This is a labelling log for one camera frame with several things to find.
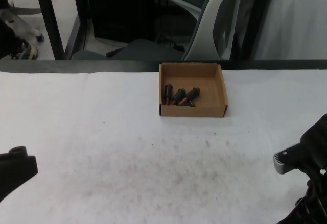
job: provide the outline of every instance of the white wall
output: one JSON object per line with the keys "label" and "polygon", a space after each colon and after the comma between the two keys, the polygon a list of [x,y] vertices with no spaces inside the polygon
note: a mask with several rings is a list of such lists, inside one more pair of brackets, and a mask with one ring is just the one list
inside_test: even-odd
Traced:
{"label": "white wall", "polygon": [[327,59],[327,0],[271,0],[254,59]]}

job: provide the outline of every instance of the table surface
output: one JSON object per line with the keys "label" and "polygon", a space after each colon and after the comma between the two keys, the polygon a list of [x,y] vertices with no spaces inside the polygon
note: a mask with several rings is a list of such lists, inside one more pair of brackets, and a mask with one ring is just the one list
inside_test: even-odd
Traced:
{"label": "table surface", "polygon": [[0,223],[277,223],[308,178],[272,156],[326,113],[327,71],[223,75],[225,118],[173,118],[158,73],[0,73],[0,152],[39,169]]}

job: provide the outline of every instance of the open cardboard tray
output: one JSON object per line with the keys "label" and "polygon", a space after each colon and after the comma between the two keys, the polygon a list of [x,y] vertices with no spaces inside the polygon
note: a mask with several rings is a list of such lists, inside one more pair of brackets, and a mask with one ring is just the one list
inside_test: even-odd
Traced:
{"label": "open cardboard tray", "polygon": [[[195,107],[165,105],[165,84],[173,85],[173,96],[179,88],[188,93],[193,87],[201,89],[192,102]],[[160,116],[224,117],[228,107],[226,88],[217,63],[163,63],[159,71]]]}

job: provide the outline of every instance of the chair backrest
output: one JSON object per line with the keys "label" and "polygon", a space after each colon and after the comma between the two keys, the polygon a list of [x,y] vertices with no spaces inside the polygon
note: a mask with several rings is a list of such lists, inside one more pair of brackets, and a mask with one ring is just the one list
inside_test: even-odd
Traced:
{"label": "chair backrest", "polygon": [[240,0],[206,0],[182,60],[229,60]]}

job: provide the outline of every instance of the chair base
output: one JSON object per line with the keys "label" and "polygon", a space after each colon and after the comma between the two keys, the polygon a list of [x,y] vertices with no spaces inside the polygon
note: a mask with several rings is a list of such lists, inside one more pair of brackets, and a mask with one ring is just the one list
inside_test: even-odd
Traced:
{"label": "chair base", "polygon": [[35,35],[38,42],[43,42],[44,41],[43,34],[36,28],[30,26],[27,22],[25,22],[23,19],[21,19],[18,16],[18,15],[36,15],[40,13],[42,13],[40,8],[15,7],[14,3],[11,2],[8,8],[0,9],[0,18],[5,22],[7,21],[8,23],[14,23],[14,22],[18,23],[20,26],[26,29],[26,31]]}

